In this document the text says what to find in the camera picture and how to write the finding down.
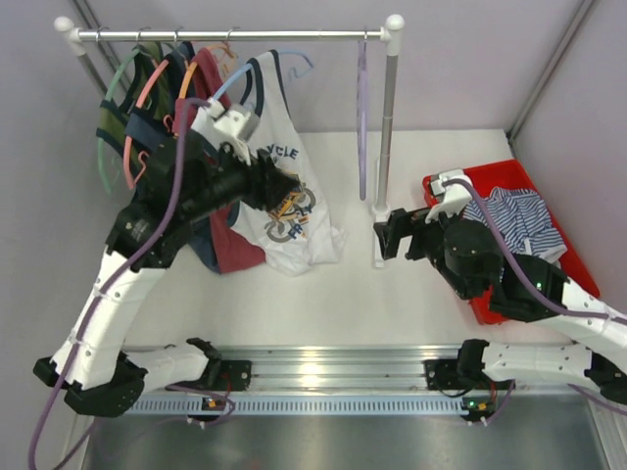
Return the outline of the white printed tank top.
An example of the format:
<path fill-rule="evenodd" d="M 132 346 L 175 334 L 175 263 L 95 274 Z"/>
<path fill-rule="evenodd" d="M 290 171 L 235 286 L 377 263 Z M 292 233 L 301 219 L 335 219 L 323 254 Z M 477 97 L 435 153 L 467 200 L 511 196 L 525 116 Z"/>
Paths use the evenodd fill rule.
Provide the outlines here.
<path fill-rule="evenodd" d="M 299 178 L 300 186 L 271 212 L 240 203 L 231 217 L 232 229 L 261 248 L 271 267 L 296 276 L 316 264 L 339 261 L 344 232 L 332 224 L 327 200 L 292 122 L 279 52 L 264 52 L 248 63 L 252 69 L 241 103 L 260 118 L 249 145 L 267 151 L 275 166 Z"/>

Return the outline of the light blue hanger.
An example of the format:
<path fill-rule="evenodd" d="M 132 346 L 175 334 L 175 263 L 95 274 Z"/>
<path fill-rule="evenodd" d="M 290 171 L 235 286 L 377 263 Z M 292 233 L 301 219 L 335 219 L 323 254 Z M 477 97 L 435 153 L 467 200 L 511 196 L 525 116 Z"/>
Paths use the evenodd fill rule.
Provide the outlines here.
<path fill-rule="evenodd" d="M 287 84 L 291 84 L 293 81 L 303 78 L 314 70 L 314 62 L 312 61 L 310 56 L 304 51 L 295 49 L 276 49 L 275 52 L 278 54 L 279 57 L 300 57 L 306 65 L 306 67 L 303 69 L 298 69 L 296 66 L 289 68 L 287 71 Z M 233 72 L 230 77 L 211 96 L 211 99 L 218 101 L 220 98 L 228 93 L 228 90 L 231 86 L 240 81 L 242 77 L 251 70 L 252 66 L 250 64 L 246 64 L 243 65 L 239 70 Z"/>

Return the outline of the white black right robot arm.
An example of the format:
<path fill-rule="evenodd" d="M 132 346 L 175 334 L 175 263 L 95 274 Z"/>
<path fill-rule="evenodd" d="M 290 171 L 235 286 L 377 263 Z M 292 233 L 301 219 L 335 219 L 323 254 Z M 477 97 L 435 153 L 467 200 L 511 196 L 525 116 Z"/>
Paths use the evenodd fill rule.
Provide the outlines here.
<path fill-rule="evenodd" d="M 374 223 L 384 259 L 410 239 L 408 260 L 426 259 L 465 301 L 489 297 L 508 320 L 550 328 L 569 344 L 530 346 L 468 339 L 456 359 L 466 389 L 513 381 L 554 382 L 626 402 L 626 317 L 540 258 L 514 255 L 483 223 L 461 216 L 427 218 L 426 209 L 393 211 Z"/>

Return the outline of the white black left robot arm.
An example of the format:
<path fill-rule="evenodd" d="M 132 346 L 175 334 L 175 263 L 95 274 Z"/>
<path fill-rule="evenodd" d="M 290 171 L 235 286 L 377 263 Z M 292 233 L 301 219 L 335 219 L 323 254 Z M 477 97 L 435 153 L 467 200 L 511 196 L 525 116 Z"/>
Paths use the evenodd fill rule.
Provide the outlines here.
<path fill-rule="evenodd" d="M 221 353 L 190 338 L 147 352 L 123 343 L 141 306 L 194 236 L 196 222 L 243 201 L 270 212 L 295 192 L 297 176 L 278 168 L 265 149 L 244 162 L 223 142 L 208 158 L 191 131 L 159 144 L 147 159 L 138 196 L 117 215 L 96 282 L 72 332 L 34 375 L 79 415 L 114 418 L 145 393 L 171 386 L 211 391 L 224 385 Z"/>

